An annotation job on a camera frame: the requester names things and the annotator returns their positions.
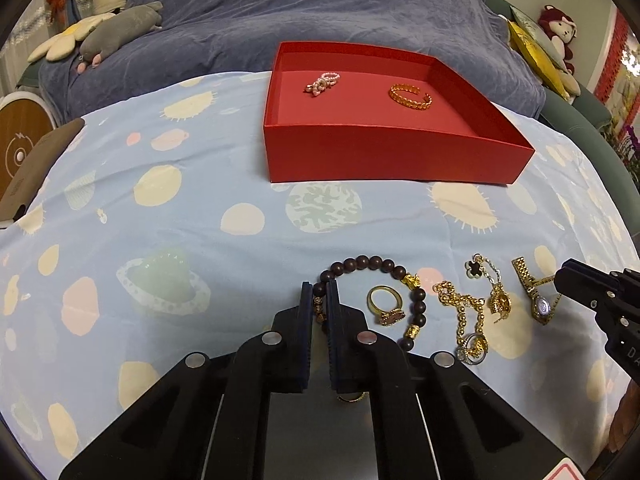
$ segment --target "gray plush toy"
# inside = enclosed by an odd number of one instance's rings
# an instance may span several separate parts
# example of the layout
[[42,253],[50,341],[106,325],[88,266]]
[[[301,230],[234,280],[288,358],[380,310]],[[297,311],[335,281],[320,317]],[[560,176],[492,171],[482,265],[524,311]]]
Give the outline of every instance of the gray plush toy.
[[160,30],[162,16],[158,10],[162,3],[131,7],[106,20],[89,34],[80,45],[80,64],[78,73],[84,72],[89,63],[96,67],[121,46],[133,41],[152,30]]

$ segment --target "black clover pendant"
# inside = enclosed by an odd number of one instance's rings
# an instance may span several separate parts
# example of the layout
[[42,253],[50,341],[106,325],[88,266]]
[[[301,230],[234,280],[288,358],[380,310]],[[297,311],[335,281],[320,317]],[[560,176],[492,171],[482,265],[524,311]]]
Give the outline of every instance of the black clover pendant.
[[466,275],[471,279],[480,278],[482,276],[480,266],[480,262],[475,262],[473,260],[465,262]]

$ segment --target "wooden bead bracelet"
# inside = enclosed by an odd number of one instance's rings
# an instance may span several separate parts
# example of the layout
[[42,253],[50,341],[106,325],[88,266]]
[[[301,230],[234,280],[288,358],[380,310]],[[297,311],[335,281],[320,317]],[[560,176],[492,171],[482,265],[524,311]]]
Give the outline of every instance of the wooden bead bracelet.
[[320,281],[314,285],[314,312],[316,321],[322,325],[322,329],[326,330],[326,314],[322,310],[322,298],[326,295],[326,284],[332,278],[338,278],[343,274],[350,274],[354,270],[381,270],[385,274],[391,274],[395,280],[404,283],[411,291],[412,313],[414,314],[411,324],[404,332],[404,337],[398,341],[399,347],[405,352],[409,352],[414,348],[414,340],[420,332],[421,327],[427,323],[424,313],[427,306],[424,298],[427,293],[420,288],[420,278],[418,275],[412,275],[406,272],[403,266],[396,266],[393,260],[383,260],[380,256],[372,256],[370,258],[361,255],[357,258],[347,258],[343,262],[335,262],[327,270],[323,270],[320,274]]

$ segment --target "red stuffed monkey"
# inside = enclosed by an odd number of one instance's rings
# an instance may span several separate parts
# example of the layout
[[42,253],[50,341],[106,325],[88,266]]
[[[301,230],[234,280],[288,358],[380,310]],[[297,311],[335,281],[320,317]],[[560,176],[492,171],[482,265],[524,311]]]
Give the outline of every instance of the red stuffed monkey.
[[573,74],[575,67],[567,61],[574,58],[574,53],[571,52],[569,48],[569,43],[571,43],[577,35],[577,26],[574,20],[562,12],[562,10],[548,5],[545,6],[542,14],[540,14],[538,24],[546,32],[551,43],[553,43],[556,50],[560,53],[560,56],[564,59],[569,72]]

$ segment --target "metal screw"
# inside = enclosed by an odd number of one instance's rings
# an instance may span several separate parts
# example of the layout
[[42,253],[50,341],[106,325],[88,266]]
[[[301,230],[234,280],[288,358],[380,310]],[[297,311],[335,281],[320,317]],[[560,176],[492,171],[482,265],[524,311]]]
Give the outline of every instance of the metal screw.
[[206,359],[204,355],[196,352],[195,354],[187,355],[184,360],[184,364],[186,364],[189,368],[200,368],[205,363],[205,361]]
[[265,332],[262,334],[262,342],[265,345],[277,345],[280,341],[282,341],[282,336],[278,332]]
[[378,340],[378,336],[369,330],[365,330],[364,332],[360,332],[358,334],[358,341],[360,341],[363,345],[373,345]]
[[456,360],[449,352],[438,352],[433,357],[433,362],[442,368],[449,368],[450,366],[453,366],[453,363],[455,363]]

